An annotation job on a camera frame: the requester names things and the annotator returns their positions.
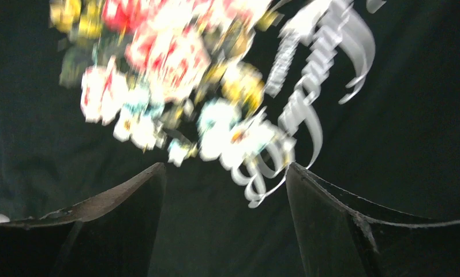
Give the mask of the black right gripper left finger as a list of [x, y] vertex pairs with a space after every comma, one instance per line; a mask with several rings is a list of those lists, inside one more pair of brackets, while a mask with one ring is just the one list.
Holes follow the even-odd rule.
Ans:
[[0, 223], [0, 276], [147, 276], [165, 191], [155, 163], [70, 207]]

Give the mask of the black floral t-shirt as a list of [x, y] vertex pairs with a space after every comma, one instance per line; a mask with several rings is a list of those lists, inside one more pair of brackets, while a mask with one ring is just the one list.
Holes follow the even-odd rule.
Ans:
[[[354, 69], [338, 51], [314, 101], [324, 145], [296, 133], [297, 164], [384, 207], [460, 219], [460, 1], [388, 1], [354, 13], [371, 29], [373, 65], [349, 102]], [[255, 209], [218, 160], [175, 167], [86, 123], [81, 89], [59, 86], [61, 34], [47, 1], [0, 1], [0, 214], [39, 218], [155, 163], [166, 191], [147, 276], [306, 276], [286, 183]]]

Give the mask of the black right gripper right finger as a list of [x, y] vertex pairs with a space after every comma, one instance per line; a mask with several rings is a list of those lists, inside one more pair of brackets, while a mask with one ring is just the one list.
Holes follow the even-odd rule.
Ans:
[[460, 276], [460, 219], [384, 207], [296, 163], [286, 189], [306, 276]]

